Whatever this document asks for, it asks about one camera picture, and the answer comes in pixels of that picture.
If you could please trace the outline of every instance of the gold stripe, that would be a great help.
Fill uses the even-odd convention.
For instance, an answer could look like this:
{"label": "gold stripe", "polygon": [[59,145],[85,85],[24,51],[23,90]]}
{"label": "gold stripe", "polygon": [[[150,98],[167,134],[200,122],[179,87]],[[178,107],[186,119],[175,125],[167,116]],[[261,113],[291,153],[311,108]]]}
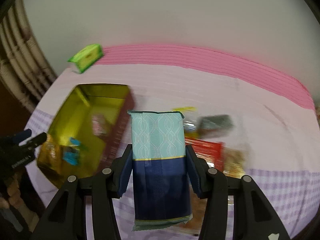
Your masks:
{"label": "gold stripe", "polygon": [[151,161],[151,160],[168,160],[168,159],[176,159],[183,158],[185,155],[175,156],[175,157],[161,157],[161,158],[148,158],[148,159],[132,159],[133,161]]}
{"label": "gold stripe", "polygon": [[178,220],[178,219],[182,219],[182,218],[187,218],[190,217],[190,215],[185,216],[185,217],[180,217],[180,218],[170,218],[170,219],[160,219],[160,220],[139,220],[139,219],[135,219],[136,221],[141,221],[141,222],[159,222],[159,221],[173,221],[173,220]]}

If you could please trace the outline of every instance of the food package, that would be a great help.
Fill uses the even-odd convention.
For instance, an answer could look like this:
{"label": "food package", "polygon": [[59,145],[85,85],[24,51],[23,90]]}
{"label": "food package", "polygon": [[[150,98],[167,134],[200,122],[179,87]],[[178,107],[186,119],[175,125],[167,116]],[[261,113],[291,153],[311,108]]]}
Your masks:
{"label": "food package", "polygon": [[[199,158],[206,160],[209,167],[214,167],[223,171],[222,150],[223,143],[206,142],[196,139],[185,139],[185,143],[191,144],[193,150]],[[172,231],[178,231],[193,236],[198,236],[201,230],[207,199],[199,199],[190,186],[190,197],[193,218],[187,223],[180,223],[172,228]]]}
{"label": "food package", "polygon": [[231,148],[223,149],[224,170],[226,176],[240,179],[244,172],[244,152]]}
{"label": "food package", "polygon": [[47,134],[47,140],[42,144],[38,161],[42,162],[47,168],[61,174],[62,151],[60,145],[56,144],[52,136]]}
{"label": "food package", "polygon": [[179,111],[184,115],[183,130],[185,137],[198,138],[197,129],[199,128],[199,115],[197,109],[192,106],[174,108],[173,111]]}
{"label": "food package", "polygon": [[76,68],[74,68],[73,71],[81,74],[102,56],[103,52],[101,45],[90,44],[75,54],[68,61],[75,63]]}
{"label": "food package", "polygon": [[92,115],[92,133],[104,140],[112,128],[112,125],[107,122],[102,113]]}
{"label": "food package", "polygon": [[201,139],[217,138],[226,136],[232,128],[232,120],[227,114],[205,116],[200,120],[198,133]]}

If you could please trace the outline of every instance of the open tin box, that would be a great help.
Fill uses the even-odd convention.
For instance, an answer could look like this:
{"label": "open tin box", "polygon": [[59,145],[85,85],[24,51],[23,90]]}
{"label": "open tin box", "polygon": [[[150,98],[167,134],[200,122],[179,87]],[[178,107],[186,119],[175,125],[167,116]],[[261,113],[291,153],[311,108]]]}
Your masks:
{"label": "open tin box", "polygon": [[[119,84],[77,85],[66,98],[48,130],[54,143],[67,146],[70,137],[81,142],[79,165],[61,160],[59,173],[48,163],[43,147],[37,158],[42,173],[58,188],[70,175],[92,176],[109,167],[116,157],[124,129],[129,121],[128,109],[134,108],[130,88]],[[104,140],[92,132],[92,115],[101,113],[111,124]]]}

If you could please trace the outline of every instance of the transparent packaging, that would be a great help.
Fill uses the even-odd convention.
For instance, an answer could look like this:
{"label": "transparent packaging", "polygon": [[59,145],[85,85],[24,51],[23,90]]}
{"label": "transparent packaging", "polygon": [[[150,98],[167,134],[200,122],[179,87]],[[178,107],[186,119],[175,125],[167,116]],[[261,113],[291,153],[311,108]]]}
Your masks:
{"label": "transparent packaging", "polygon": [[185,137],[195,138],[199,137],[198,128],[199,128],[199,114],[195,107],[187,106],[174,108],[173,111],[179,111],[184,115],[183,119],[183,130]]}
{"label": "transparent packaging", "polygon": [[244,152],[231,148],[223,149],[224,169],[226,176],[240,179],[245,175],[244,171]]}
{"label": "transparent packaging", "polygon": [[213,115],[202,117],[199,124],[199,137],[217,138],[227,136],[232,130],[233,123],[229,115]]}

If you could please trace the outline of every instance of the red snack bag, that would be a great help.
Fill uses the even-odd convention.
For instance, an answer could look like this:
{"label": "red snack bag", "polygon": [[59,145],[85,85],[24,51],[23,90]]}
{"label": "red snack bag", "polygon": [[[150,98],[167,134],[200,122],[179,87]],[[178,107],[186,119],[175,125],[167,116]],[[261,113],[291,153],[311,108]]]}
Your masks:
{"label": "red snack bag", "polygon": [[209,167],[214,167],[223,172],[223,160],[221,157],[223,143],[206,142],[191,138],[185,138],[185,143],[191,144],[196,155],[205,159]]}

